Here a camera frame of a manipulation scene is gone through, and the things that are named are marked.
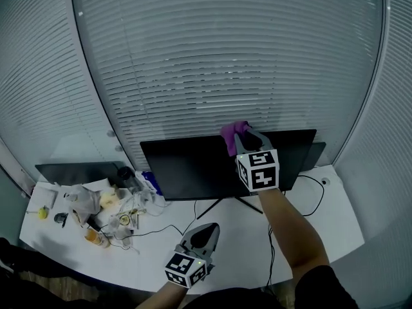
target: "window blind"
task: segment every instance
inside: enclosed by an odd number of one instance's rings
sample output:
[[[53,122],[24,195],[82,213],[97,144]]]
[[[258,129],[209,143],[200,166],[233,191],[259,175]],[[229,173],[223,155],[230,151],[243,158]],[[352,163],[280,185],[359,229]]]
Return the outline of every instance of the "window blind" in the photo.
[[[318,130],[332,161],[375,66],[382,0],[73,0],[97,90],[140,141]]]
[[[0,136],[35,164],[113,159],[84,82],[64,0],[0,0]]]

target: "desk surface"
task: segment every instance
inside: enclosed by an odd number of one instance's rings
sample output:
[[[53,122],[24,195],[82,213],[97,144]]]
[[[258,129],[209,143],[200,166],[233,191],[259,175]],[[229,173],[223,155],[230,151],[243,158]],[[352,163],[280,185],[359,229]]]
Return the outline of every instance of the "desk surface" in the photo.
[[[321,181],[327,178],[322,204],[308,217],[323,240],[329,260],[335,261],[364,244],[359,224],[333,167],[325,166],[302,173]],[[122,250],[118,247],[100,248],[82,238],[82,229],[69,217],[66,226],[53,221],[58,212],[67,212],[62,189],[54,208],[46,220],[36,214],[27,214],[20,239],[49,258],[85,275],[109,283],[139,290],[157,291],[167,280],[164,264],[169,251],[180,242],[181,236],[174,228],[143,237],[134,237],[133,246],[140,251]],[[294,188],[286,193],[289,200],[302,213],[308,214],[316,207],[322,189],[308,178],[298,178]],[[260,207],[257,197],[246,198]],[[197,201],[197,215],[214,200]],[[146,233],[174,224],[181,231],[193,220],[194,201],[177,201],[164,209],[161,216],[141,216],[140,230]],[[37,210],[30,202],[29,211]],[[99,218],[106,218],[102,213]],[[213,263],[216,265],[205,281],[189,290],[190,294],[204,294],[230,287],[255,288],[266,285],[270,265],[270,245],[267,236],[268,222],[235,199],[223,200],[192,227],[217,222],[221,233]],[[272,271],[273,283],[292,277],[291,270],[274,240],[276,257]]]

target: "human arm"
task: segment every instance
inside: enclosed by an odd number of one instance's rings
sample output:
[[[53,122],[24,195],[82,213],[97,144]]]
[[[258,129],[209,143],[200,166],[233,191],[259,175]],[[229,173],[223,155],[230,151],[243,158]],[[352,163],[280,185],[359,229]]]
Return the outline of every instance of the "human arm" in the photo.
[[[138,309],[177,309],[186,296],[187,288],[168,281],[157,293],[140,304]]]
[[[311,269],[329,265],[318,233],[279,189],[260,191],[259,198],[296,284]]]

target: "pink cloth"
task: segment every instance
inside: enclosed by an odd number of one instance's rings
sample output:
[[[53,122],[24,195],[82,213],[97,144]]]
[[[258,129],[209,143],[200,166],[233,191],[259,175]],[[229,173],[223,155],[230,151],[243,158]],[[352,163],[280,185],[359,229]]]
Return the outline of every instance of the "pink cloth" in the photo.
[[[236,145],[234,143],[234,135],[238,134],[240,139],[243,140],[245,137],[245,131],[250,129],[247,121],[236,121],[229,125],[223,126],[220,129],[220,136],[225,139],[227,152],[229,156],[236,156]]]

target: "floor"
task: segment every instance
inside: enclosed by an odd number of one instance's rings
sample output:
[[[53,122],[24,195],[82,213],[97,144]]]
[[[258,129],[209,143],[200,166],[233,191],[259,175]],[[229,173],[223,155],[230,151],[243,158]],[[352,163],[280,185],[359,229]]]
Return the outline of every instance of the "floor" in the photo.
[[[31,272],[23,272],[20,277],[47,288],[51,293],[65,301],[85,299],[91,302],[104,303],[107,307],[109,307],[109,304],[118,304],[121,300],[123,308],[133,308],[152,294],[151,292],[133,290],[108,283],[105,283],[104,290],[97,290],[95,287],[90,287],[70,277],[45,278]],[[272,289],[286,309],[294,308],[294,286],[291,281],[272,285]],[[180,308],[183,308],[196,297],[198,295],[187,295]]]

